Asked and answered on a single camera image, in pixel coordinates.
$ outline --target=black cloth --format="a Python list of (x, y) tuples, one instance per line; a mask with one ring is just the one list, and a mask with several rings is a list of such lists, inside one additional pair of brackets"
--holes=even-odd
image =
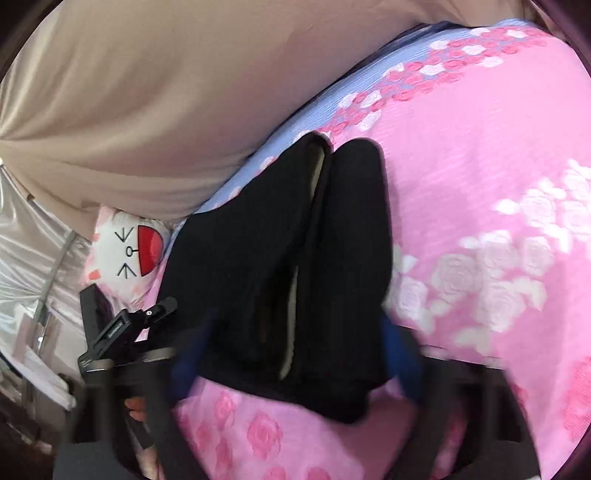
[[(308, 134), (236, 198), (186, 222), (159, 294), (178, 313), (151, 337), (178, 342), (215, 312), (196, 375), (350, 423), (387, 380), (380, 305), (391, 267), (379, 148), (354, 140), (331, 153)], [(281, 380), (296, 271), (294, 355)]]

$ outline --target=beige fabric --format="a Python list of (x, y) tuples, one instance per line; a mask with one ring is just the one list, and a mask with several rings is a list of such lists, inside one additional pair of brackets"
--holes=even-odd
[(101, 203), (178, 218), (404, 30), (522, 13), (521, 0), (65, 0), (0, 86), (0, 157), (87, 238)]

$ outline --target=pink bedsheet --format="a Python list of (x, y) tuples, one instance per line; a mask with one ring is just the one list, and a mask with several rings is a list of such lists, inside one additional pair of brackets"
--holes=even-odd
[[(343, 98), (321, 130), (335, 148), (369, 137), (384, 150), (392, 317), (456, 358), (501, 359), (550, 479), (591, 421), (591, 81), (561, 41), (512, 32), (502, 51), (465, 47), (507, 29), (435, 44)], [(383, 388), (342, 426), (199, 380), (178, 415), (212, 479), (377, 480), (413, 411)]]

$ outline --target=finger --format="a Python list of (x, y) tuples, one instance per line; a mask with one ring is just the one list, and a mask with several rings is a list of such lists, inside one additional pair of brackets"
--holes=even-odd
[(125, 400), (125, 406), (130, 410), (143, 410), (144, 399), (141, 397), (133, 397)]
[(137, 421), (146, 421), (146, 414), (143, 411), (132, 410), (129, 412), (131, 418)]

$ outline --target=silver reflective fabric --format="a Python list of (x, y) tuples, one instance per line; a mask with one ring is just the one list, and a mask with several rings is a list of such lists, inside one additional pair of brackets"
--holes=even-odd
[[(43, 361), (55, 373), (77, 377), (77, 357), (86, 350), (86, 341), (80, 315), (79, 279), (89, 252), (89, 243), (77, 236), (71, 243), (61, 264), (63, 248), (70, 229), (47, 213), (34, 200), (27, 200), (0, 166), (0, 351), (11, 360), (17, 346), (20, 327), (17, 310), (26, 310), (33, 317), (44, 289), (52, 282), (46, 306), (51, 328), (43, 342)], [(23, 335), (18, 337), (22, 343)], [(26, 357), (31, 359), (27, 349)], [(54, 385), (61, 390), (63, 383), (47, 378), (46, 369), (33, 359), (33, 368), (15, 367), (35, 386)], [(36, 373), (44, 378), (35, 377)], [(66, 406), (63, 391), (47, 391), (50, 398), (60, 399)]]

